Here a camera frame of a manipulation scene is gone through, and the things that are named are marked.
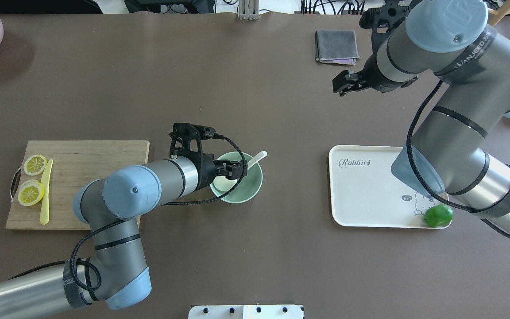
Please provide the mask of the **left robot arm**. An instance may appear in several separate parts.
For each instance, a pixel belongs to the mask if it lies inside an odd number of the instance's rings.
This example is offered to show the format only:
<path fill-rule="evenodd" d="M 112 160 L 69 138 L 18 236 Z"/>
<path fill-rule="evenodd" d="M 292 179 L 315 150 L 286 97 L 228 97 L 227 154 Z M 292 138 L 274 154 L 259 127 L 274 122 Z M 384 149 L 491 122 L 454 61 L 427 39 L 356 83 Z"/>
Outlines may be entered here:
<path fill-rule="evenodd" d="M 129 307 L 151 292 L 136 218 L 208 186 L 217 176 L 239 179 L 243 160 L 213 155 L 171 156 L 131 165 L 94 180 L 73 200 L 77 218 L 89 224 L 95 255 L 65 262 L 0 283 L 0 319 L 45 318 L 104 300 L 110 309 Z"/>

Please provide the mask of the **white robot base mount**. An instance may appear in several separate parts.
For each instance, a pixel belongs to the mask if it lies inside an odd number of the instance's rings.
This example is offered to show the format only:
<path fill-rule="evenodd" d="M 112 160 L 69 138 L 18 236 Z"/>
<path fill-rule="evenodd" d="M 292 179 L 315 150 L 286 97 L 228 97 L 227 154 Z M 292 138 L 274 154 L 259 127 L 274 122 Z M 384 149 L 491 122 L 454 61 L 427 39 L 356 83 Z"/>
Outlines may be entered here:
<path fill-rule="evenodd" d="M 189 319 L 305 319 L 304 307 L 296 304 L 197 305 Z"/>

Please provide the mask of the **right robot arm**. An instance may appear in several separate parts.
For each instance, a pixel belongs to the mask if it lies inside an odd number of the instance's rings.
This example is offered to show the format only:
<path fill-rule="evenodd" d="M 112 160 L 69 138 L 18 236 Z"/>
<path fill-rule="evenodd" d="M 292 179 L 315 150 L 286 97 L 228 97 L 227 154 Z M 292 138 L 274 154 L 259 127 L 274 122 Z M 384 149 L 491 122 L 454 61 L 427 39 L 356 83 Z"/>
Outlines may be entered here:
<path fill-rule="evenodd" d="M 417 192 L 446 193 L 510 238 L 510 165 L 480 149 L 502 117 L 510 118 L 510 39 L 487 22 L 482 0 L 421 0 L 358 73 L 332 81 L 340 96 L 373 88 L 389 92 L 431 70 L 448 85 L 391 166 Z"/>

